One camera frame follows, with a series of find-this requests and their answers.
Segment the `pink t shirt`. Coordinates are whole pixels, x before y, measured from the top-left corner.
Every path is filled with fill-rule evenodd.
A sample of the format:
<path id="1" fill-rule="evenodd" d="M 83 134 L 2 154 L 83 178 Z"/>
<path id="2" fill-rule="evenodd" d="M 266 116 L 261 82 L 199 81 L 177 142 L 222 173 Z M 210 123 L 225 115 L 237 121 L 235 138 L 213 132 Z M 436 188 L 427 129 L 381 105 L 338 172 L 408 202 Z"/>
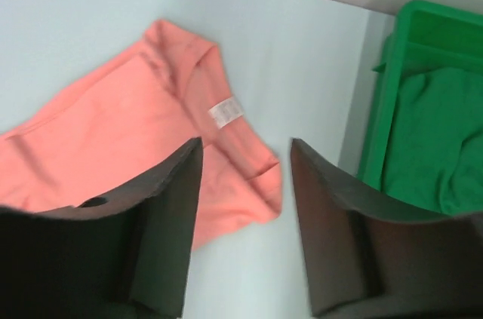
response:
<path id="1" fill-rule="evenodd" d="M 2 134 L 1 203 L 30 212 L 78 206 L 193 137 L 203 143 L 194 247 L 280 215 L 280 161 L 244 119 L 218 46 L 158 20 Z"/>

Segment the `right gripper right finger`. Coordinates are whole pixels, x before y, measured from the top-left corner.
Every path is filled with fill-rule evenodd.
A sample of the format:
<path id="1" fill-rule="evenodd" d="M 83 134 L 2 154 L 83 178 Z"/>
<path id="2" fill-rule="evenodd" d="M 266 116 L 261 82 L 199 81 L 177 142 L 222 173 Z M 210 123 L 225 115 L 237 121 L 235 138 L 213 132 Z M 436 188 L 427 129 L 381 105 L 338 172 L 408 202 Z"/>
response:
<path id="1" fill-rule="evenodd" d="M 480 318 L 482 215 L 400 202 L 302 139 L 291 174 L 314 318 Z"/>

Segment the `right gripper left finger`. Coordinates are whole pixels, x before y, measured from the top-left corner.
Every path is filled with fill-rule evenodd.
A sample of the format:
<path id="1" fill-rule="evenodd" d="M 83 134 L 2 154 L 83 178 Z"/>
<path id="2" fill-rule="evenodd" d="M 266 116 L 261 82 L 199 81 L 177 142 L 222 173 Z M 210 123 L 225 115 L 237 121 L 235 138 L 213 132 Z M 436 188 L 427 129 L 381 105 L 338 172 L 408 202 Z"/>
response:
<path id="1" fill-rule="evenodd" d="M 79 207 L 2 207 L 1 316 L 181 317 L 202 163 L 192 138 Z"/>

